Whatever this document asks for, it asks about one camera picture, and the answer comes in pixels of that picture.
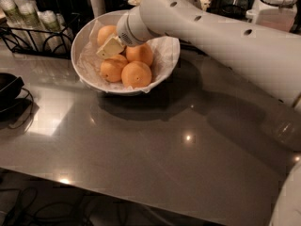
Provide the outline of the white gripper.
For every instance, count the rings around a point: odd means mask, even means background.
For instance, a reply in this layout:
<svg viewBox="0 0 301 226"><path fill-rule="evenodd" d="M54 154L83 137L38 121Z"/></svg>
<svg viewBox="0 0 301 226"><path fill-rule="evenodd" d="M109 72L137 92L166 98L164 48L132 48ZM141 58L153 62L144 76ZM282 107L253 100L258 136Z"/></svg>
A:
<svg viewBox="0 0 301 226"><path fill-rule="evenodd" d="M111 35L98 49L98 57L107 59L123 52L125 45L134 47L159 37L144 24L139 7L128 10L120 17L117 33L118 36Z"/></svg>

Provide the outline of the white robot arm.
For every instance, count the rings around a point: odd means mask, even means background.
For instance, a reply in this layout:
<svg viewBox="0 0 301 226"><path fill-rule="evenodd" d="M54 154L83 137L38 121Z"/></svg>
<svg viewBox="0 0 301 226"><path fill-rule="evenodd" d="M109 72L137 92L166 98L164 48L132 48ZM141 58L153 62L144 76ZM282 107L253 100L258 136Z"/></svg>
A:
<svg viewBox="0 0 301 226"><path fill-rule="evenodd" d="M197 48L151 96L110 103L131 166L155 167L128 173L135 198L225 226L300 226L299 37L186 0L143 0L120 27Z"/></svg>

